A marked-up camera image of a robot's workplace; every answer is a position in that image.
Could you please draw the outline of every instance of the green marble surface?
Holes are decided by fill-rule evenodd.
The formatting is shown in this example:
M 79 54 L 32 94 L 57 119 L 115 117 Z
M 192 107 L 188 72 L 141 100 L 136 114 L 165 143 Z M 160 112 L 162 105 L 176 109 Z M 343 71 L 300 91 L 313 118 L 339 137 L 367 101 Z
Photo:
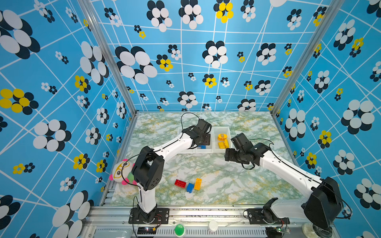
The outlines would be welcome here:
M 159 146 L 177 136 L 183 113 L 139 113 L 126 158 L 148 145 Z M 245 133 L 248 139 L 264 138 L 274 142 L 273 150 L 291 161 L 280 133 L 269 112 L 195 112 L 212 126 L 229 126 L 232 136 Z M 183 116 L 184 128 L 195 125 L 197 117 Z M 268 141 L 253 141 L 253 144 Z M 202 179 L 201 189 L 188 193 L 174 185 L 175 180 L 195 183 Z M 118 183 L 111 206 L 131 206 L 138 189 Z M 265 204 L 273 197 L 301 198 L 302 195 L 273 172 L 256 166 L 245 170 L 241 164 L 227 162 L 223 153 L 177 154 L 165 162 L 163 176 L 156 187 L 158 205 Z

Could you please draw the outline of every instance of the metal frame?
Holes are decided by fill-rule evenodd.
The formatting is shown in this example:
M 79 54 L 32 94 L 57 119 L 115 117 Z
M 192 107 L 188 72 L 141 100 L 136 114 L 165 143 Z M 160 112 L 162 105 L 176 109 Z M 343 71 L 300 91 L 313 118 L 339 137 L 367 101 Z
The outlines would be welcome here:
M 294 67 L 291 77 L 288 79 L 282 91 L 280 92 L 278 99 L 275 101 L 274 108 L 271 111 L 271 114 L 273 116 L 282 107 L 283 103 L 285 102 L 288 96 L 288 92 L 298 80 L 302 71 L 306 67 L 309 59 L 311 58 L 311 55 L 313 54 L 316 46 L 319 44 L 324 34 L 328 30 L 328 27 L 331 25 L 332 21 L 336 17 L 344 1 L 345 0 L 332 0 L 326 14 L 324 15 L 324 20 L 321 21 L 320 26 L 312 35 L 310 41 L 307 44 L 307 47 L 304 49 L 304 52 L 302 53 L 302 56 L 299 58 L 298 62 L 296 63 L 296 66 Z
M 124 83 L 122 75 L 119 72 L 118 66 L 107 44 L 107 41 L 106 41 L 106 38 L 104 37 L 102 29 L 98 24 L 98 21 L 93 11 L 93 8 L 91 6 L 91 3 L 89 2 L 89 0 L 78 0 L 78 3 L 81 7 L 83 14 L 85 15 L 87 22 L 90 25 L 90 28 L 92 29 L 91 32 L 94 34 L 95 40 L 97 41 L 99 48 L 101 49 L 101 52 L 107 62 L 107 65 L 110 68 L 112 75 L 115 78 L 115 82 L 118 86 L 118 89 L 120 93 L 122 94 L 123 98 L 126 100 L 126 104 L 131 114 L 134 117 L 136 115 L 136 108 L 134 106 L 134 103 L 132 102 L 131 97 L 128 94 L 126 85 Z

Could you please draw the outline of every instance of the blue toy brick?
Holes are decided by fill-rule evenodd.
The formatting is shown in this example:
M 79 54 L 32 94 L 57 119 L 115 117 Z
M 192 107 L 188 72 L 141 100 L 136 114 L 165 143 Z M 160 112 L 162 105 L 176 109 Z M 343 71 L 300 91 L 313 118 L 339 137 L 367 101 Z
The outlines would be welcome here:
M 192 193 L 194 184 L 188 183 L 187 192 Z

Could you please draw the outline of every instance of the yellow block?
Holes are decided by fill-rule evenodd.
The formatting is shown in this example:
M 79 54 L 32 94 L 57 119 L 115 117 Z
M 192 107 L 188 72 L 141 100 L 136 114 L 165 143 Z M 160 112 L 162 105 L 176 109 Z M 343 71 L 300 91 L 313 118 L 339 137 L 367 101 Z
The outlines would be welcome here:
M 227 141 L 227 139 L 225 139 L 224 145 L 225 145 L 225 148 L 229 148 L 229 142 Z
M 218 142 L 218 146 L 220 149 L 225 149 L 225 144 L 223 142 Z
M 224 141 L 226 138 L 227 138 L 227 135 L 226 135 L 226 134 L 219 134 L 219 135 L 218 135 L 218 140 L 219 140 L 219 141 Z
M 196 179 L 196 183 L 195 183 L 195 185 L 194 185 L 194 189 L 195 189 L 195 190 L 200 190 L 200 187 L 201 187 L 201 181 L 202 181 L 202 179 L 199 179 L 199 178 Z

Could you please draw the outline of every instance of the patterned wall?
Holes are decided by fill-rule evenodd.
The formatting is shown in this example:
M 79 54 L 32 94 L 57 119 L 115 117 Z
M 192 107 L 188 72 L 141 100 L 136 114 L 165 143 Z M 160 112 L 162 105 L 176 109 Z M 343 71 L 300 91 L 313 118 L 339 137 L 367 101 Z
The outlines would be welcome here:
M 381 237 L 381 1 L 346 0 L 276 114 L 301 168 L 340 185 L 341 237 Z
M 266 111 L 330 0 L 91 3 L 137 110 Z
M 0 237 L 77 237 L 131 115 L 76 1 L 0 10 Z

